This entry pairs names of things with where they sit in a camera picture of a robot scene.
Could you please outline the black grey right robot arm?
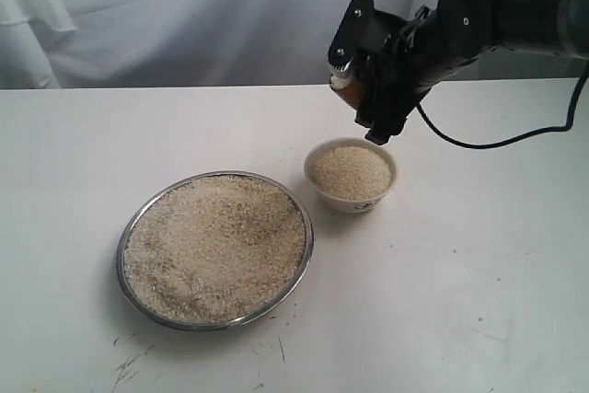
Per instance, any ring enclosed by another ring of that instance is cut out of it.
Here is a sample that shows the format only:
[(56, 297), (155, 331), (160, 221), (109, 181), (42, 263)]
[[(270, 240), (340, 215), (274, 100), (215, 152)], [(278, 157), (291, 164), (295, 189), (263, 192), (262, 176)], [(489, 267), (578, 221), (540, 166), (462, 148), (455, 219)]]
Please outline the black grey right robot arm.
[(499, 48), (586, 59), (588, 0), (438, 0), (409, 20), (351, 0), (329, 46), (329, 85), (383, 145), (434, 86)]

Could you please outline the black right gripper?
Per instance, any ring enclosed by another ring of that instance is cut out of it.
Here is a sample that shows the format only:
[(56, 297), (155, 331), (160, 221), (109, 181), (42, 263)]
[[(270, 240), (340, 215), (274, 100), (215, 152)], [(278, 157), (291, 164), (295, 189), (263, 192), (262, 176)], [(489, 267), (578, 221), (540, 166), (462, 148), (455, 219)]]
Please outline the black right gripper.
[(412, 20), (375, 8), (374, 0), (351, 0), (329, 46), (330, 72), (361, 83), (356, 122), (366, 139), (386, 144), (437, 83), (442, 33), (435, 10), (423, 7)]

